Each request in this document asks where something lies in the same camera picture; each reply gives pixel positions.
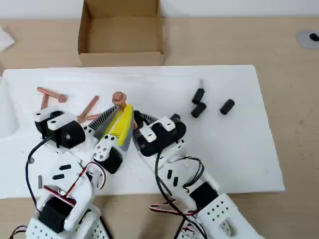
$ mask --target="metal screw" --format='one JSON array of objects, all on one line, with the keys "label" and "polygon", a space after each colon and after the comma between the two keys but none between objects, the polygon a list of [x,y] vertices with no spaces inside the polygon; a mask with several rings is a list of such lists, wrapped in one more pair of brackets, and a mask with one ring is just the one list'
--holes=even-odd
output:
[{"label": "metal screw", "polygon": [[97,117],[99,117],[100,114],[96,114],[96,115],[90,115],[86,117],[86,120],[95,120],[97,119]]},{"label": "metal screw", "polygon": [[31,157],[28,163],[29,164],[33,164],[34,163],[34,158]]},{"label": "metal screw", "polygon": [[99,96],[93,97],[93,99],[90,101],[90,103],[87,105],[87,107],[84,109],[84,111],[78,116],[78,121],[80,123],[83,123],[86,120],[86,116],[90,112],[90,110],[94,107],[94,105],[99,100]]},{"label": "metal screw", "polygon": [[41,110],[48,108],[49,96],[47,94],[43,94]]},{"label": "metal screw", "polygon": [[112,102],[116,106],[121,106],[121,108],[124,110],[126,107],[126,95],[123,92],[117,91],[113,94]]},{"label": "metal screw", "polygon": [[58,99],[60,103],[66,102],[66,96],[64,94],[59,94],[59,93],[56,93],[54,91],[48,90],[48,89],[43,88],[43,87],[38,87],[37,90],[48,95],[48,96],[52,96],[52,97]]}]

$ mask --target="white wall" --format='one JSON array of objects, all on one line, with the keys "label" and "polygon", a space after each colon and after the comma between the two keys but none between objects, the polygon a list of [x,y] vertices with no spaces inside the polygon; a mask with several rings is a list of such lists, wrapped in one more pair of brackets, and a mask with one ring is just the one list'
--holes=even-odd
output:
[{"label": "white wall", "polygon": [[[0,0],[0,19],[78,18],[83,0]],[[163,15],[319,16],[319,0],[161,0]]]}]

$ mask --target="perforated bracket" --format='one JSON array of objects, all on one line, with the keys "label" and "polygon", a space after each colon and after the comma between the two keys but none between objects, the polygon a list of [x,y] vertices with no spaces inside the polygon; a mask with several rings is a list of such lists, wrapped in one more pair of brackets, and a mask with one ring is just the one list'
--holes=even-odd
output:
[{"label": "perforated bracket", "polygon": [[206,232],[218,239],[263,239],[226,195],[219,195],[198,213]]}]

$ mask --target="white bracket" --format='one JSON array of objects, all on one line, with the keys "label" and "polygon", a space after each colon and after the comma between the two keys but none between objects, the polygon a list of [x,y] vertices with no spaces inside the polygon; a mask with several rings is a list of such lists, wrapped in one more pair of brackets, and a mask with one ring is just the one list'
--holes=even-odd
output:
[{"label": "white bracket", "polygon": [[77,121],[77,118],[73,114],[65,113],[62,114],[54,119],[51,119],[48,121],[48,128],[50,130],[57,130],[61,128],[62,126],[67,125],[68,123],[72,121]]}]

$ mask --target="red wire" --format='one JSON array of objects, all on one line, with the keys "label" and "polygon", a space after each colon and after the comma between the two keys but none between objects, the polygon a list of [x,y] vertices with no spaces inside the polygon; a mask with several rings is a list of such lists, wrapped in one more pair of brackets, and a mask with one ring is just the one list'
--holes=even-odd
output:
[{"label": "red wire", "polygon": [[71,193],[71,191],[72,191],[73,188],[75,187],[75,184],[77,183],[77,181],[78,181],[78,180],[80,179],[80,177],[82,177],[82,175],[86,172],[86,170],[87,170],[89,164],[95,164],[95,165],[98,166],[98,167],[101,169],[101,171],[103,172],[104,181],[103,181],[103,184],[102,184],[101,188],[104,187],[105,181],[106,181],[106,174],[105,174],[103,168],[102,168],[98,163],[96,163],[96,162],[89,162],[89,163],[84,167],[84,169],[83,169],[82,172],[80,173],[79,177],[78,177],[78,178],[75,180],[75,182],[72,184],[71,188],[70,188],[70,189],[67,191],[67,193],[65,194],[66,197],[69,196],[69,194]]},{"label": "red wire", "polygon": [[[171,210],[156,209],[156,208],[150,208],[150,210],[153,211],[153,212],[156,212],[156,213],[169,213],[169,214],[173,214],[173,215],[179,215],[178,212],[171,211]],[[185,216],[194,216],[197,213],[198,213],[198,211],[191,212],[191,213],[185,213]]]},{"label": "red wire", "polygon": [[69,204],[71,204],[72,206],[75,205],[75,203],[70,202],[67,198],[63,197],[61,194],[55,192],[54,190],[50,189],[49,187],[43,186],[43,188],[44,188],[45,190],[49,191],[50,193],[52,193],[55,197],[61,199],[62,201],[66,202],[66,203],[69,203]]}]

